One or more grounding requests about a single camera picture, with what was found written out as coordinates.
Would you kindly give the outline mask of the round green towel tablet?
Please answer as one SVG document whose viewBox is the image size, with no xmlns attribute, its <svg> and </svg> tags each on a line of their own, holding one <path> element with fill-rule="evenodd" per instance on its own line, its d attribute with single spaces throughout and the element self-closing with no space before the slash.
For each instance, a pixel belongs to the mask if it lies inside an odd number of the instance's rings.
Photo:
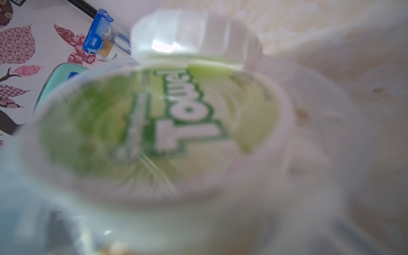
<svg viewBox="0 0 408 255">
<path fill-rule="evenodd" d="M 276 91 L 222 65 L 158 65 L 87 82 L 54 103 L 40 124 L 52 161 L 93 180 L 177 183 L 232 171 L 275 133 Z"/>
</svg>

